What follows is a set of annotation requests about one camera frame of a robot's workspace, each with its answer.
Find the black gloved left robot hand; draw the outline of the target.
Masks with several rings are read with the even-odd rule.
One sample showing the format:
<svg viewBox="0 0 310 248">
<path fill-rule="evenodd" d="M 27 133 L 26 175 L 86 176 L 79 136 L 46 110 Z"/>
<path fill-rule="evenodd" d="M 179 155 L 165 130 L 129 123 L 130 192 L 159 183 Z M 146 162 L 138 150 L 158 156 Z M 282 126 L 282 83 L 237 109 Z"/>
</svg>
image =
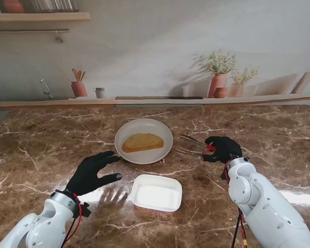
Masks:
<svg viewBox="0 0 310 248">
<path fill-rule="evenodd" d="M 113 151 L 101 152 L 97 155 L 86 157 L 77 167 L 74 175 L 69 180 L 65 190 L 76 196 L 88 194 L 98 188 L 119 181 L 122 178 L 120 173 L 98 177 L 98 172 L 107 165 L 120 160 Z"/>
</svg>

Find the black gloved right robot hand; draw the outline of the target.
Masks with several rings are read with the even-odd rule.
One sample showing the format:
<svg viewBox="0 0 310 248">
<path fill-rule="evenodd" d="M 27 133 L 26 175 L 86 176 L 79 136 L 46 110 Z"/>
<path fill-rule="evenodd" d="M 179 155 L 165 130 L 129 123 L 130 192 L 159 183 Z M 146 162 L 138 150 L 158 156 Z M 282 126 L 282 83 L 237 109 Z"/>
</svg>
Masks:
<svg viewBox="0 0 310 248">
<path fill-rule="evenodd" d="M 211 155 L 203 157 L 204 161 L 227 163 L 229 160 L 243 157 L 240 145 L 233 139 L 225 136 L 210 136 L 205 143 L 215 148 Z"/>
</svg>

